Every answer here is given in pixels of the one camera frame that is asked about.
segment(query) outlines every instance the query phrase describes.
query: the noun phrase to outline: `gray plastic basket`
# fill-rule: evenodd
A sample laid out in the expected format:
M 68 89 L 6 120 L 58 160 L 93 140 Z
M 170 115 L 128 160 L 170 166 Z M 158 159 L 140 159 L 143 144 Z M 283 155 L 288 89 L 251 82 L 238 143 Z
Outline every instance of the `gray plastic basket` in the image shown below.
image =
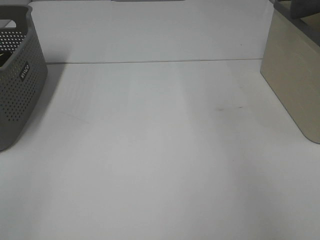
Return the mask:
M 0 28 L 0 54 L 11 55 L 0 67 L 0 151 L 18 138 L 48 74 L 31 11 L 27 5 L 0 5 L 0 20 L 16 24 Z

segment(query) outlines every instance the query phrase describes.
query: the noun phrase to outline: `beige box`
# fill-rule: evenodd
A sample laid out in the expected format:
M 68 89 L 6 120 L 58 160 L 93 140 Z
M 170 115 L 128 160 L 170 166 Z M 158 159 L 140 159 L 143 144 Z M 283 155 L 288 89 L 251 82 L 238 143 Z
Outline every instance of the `beige box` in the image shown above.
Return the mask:
M 274 5 L 261 73 L 302 133 L 320 144 L 320 14 L 292 20 Z

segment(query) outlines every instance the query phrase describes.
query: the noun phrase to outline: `white table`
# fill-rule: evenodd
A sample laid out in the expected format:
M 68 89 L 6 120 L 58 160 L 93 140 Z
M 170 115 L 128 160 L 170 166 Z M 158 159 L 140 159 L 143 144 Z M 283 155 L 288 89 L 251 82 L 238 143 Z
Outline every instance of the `white table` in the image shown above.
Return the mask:
M 38 1 L 32 17 L 47 62 L 261 59 L 267 0 Z
M 260 64 L 49 65 L 0 154 L 0 239 L 316 239 L 320 147 Z

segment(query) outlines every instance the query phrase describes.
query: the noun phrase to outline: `basket handle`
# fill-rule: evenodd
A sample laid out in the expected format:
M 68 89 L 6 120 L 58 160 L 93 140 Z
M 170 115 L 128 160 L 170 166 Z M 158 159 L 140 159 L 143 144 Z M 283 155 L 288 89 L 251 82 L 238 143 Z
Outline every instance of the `basket handle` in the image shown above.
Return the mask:
M 0 6 L 0 20 L 12 20 L 15 22 L 15 30 L 22 33 L 28 32 L 26 14 L 28 8 L 18 5 Z

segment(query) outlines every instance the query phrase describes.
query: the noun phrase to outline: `basket label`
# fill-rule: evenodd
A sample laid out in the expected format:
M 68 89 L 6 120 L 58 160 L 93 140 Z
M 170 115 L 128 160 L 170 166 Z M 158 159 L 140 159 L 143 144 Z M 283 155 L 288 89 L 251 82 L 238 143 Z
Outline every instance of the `basket label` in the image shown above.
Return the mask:
M 20 72 L 20 79 L 22 82 L 25 80 L 29 70 L 30 70 L 30 65 L 28 62 L 25 62 L 25 65 Z

